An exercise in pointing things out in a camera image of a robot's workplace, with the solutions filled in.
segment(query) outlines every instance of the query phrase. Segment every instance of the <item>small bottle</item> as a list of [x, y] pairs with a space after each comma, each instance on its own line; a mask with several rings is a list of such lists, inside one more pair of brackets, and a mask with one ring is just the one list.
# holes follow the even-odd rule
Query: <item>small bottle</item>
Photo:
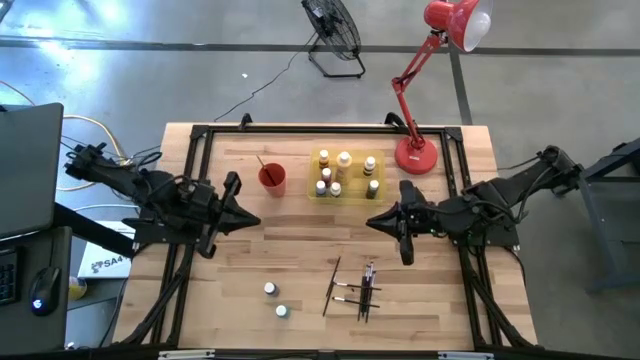
[[333, 183], [329, 191], [331, 192], [331, 196], [338, 197], [342, 192], [342, 186], [340, 186], [340, 183]]
[[369, 187], [367, 188], [367, 199], [375, 199], [376, 194], [378, 194], [378, 188], [380, 187], [380, 183], [378, 180], [371, 180], [369, 182]]
[[278, 296], [278, 293], [280, 293], [280, 289], [278, 289], [276, 284], [268, 282], [264, 284], [264, 292], [269, 296]]
[[327, 194], [327, 184], [322, 180], [316, 183], [316, 196], [325, 196]]
[[324, 181], [324, 184], [329, 187], [329, 184], [331, 184], [331, 169], [322, 169], [322, 181]]
[[373, 156], [369, 156], [367, 160], [364, 162], [364, 176], [371, 176], [373, 174], [373, 169], [376, 168], [376, 158]]
[[278, 307], [276, 307], [276, 315], [278, 315], [279, 318], [287, 318], [289, 316], [289, 308], [284, 305], [278, 305]]
[[336, 181], [341, 184], [349, 183], [349, 167], [353, 162], [351, 155], [348, 152], [343, 151], [337, 158], [338, 169], [336, 170]]
[[320, 169], [329, 167], [329, 152], [327, 150], [320, 150], [320, 158], [318, 159]]

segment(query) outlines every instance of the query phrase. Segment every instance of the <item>computer mouse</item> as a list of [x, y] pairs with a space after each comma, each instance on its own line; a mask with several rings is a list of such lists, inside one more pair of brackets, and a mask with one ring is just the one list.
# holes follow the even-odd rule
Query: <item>computer mouse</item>
[[46, 267], [36, 274], [31, 283], [31, 311], [46, 316], [58, 307], [60, 268]]

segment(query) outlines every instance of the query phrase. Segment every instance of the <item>lamp shade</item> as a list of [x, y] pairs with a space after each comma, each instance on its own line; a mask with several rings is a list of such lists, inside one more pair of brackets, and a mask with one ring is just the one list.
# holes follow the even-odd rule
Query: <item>lamp shade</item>
[[457, 4], [436, 0], [424, 10], [424, 21], [445, 30], [454, 45], [471, 51], [491, 27], [493, 0], [461, 0]]

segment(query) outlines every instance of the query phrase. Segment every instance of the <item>white cable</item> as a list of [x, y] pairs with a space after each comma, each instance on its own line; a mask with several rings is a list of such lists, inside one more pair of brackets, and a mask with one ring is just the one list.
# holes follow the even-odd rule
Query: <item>white cable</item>
[[87, 209], [97, 209], [97, 208], [105, 208], [105, 207], [120, 207], [120, 208], [128, 208], [128, 209], [139, 209], [139, 206], [136, 205], [124, 205], [124, 204], [99, 204], [99, 205], [87, 205], [87, 206], [82, 206], [76, 209], [73, 209], [73, 211], [81, 211], [81, 210], [87, 210]]

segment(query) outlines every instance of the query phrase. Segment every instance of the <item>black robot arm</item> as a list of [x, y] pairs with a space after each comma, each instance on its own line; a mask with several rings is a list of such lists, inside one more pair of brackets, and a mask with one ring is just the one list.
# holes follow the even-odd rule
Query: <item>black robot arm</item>
[[68, 154], [66, 173], [76, 179], [102, 183], [128, 196], [150, 214], [140, 219], [124, 219], [136, 230], [143, 230], [136, 241], [142, 243], [197, 243], [198, 252], [213, 257], [213, 240], [218, 232], [260, 224], [260, 219], [238, 205], [235, 196], [242, 183], [236, 172], [229, 172], [222, 197], [208, 182], [165, 171], [141, 168], [160, 158], [161, 153], [145, 157], [139, 164], [118, 164], [102, 156], [105, 143], [94, 147], [76, 146]]
[[[400, 243], [402, 263], [413, 264], [412, 237], [418, 234], [449, 236], [458, 245], [517, 245], [513, 228], [526, 216], [529, 196], [542, 189], [566, 192], [577, 188], [581, 167], [556, 146], [537, 154], [537, 162], [509, 178], [494, 178], [466, 188], [462, 195], [438, 204], [427, 201], [411, 183], [400, 182], [400, 203], [367, 220], [367, 226], [395, 237]], [[514, 215], [511, 208], [521, 204]]]

